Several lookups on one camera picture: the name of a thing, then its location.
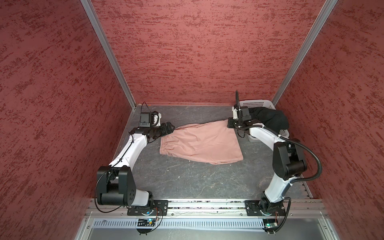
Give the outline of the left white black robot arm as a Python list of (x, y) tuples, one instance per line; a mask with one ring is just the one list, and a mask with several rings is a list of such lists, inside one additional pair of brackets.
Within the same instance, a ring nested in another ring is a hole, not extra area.
[(150, 139), (157, 140), (173, 133), (170, 122), (149, 128), (135, 128), (117, 157), (97, 171), (95, 202), (97, 206), (136, 207), (145, 212), (154, 207), (153, 194), (137, 189), (133, 168)]

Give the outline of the pink shorts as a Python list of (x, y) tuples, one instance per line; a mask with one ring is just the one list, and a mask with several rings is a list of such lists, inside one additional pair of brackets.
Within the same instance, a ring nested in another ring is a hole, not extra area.
[(212, 165), (244, 159), (235, 130), (228, 128), (228, 120), (180, 126), (161, 137), (160, 154)]

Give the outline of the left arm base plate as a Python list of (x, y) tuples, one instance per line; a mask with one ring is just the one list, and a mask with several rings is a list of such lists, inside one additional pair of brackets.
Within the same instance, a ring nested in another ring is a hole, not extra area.
[(129, 206), (128, 216), (166, 216), (168, 211), (168, 200), (149, 200), (146, 206)]

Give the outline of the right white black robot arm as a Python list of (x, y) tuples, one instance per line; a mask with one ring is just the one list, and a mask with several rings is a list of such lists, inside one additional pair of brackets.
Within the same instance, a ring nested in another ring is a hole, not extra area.
[(284, 197), (297, 179), (307, 170), (303, 149), (283, 139), (263, 123), (252, 120), (248, 107), (236, 104), (232, 107), (233, 116), (229, 118), (228, 128), (249, 133), (273, 151), (273, 178), (264, 191), (258, 206), (254, 209), (262, 215), (270, 216), (284, 208)]

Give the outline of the black shorts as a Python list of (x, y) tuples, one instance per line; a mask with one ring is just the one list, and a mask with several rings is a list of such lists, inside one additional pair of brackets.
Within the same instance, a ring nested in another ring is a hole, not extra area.
[(257, 107), (250, 108), (249, 112), (252, 120), (258, 120), (276, 133), (282, 130), (288, 130), (290, 127), (289, 121), (282, 111)]

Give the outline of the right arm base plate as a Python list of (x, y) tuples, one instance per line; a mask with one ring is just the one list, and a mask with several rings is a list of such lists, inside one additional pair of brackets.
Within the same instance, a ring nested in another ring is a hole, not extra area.
[(262, 198), (261, 200), (246, 200), (245, 209), (247, 216), (274, 216), (278, 213), (278, 216), (284, 216), (286, 210), (283, 201), (277, 203), (271, 203), (268, 199)]

